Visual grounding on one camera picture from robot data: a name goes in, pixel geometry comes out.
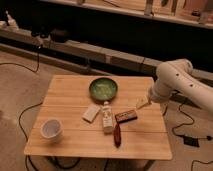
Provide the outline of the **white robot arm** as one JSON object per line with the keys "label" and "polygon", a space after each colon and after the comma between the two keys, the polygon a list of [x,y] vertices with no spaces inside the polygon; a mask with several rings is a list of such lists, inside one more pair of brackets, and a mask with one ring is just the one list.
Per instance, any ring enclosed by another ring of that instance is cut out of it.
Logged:
{"label": "white robot arm", "polygon": [[193,65],[187,59],[160,63],[156,68],[157,80],[136,103],[140,109],[152,102],[163,103],[179,91],[197,106],[213,114],[213,87],[205,85],[192,77]]}

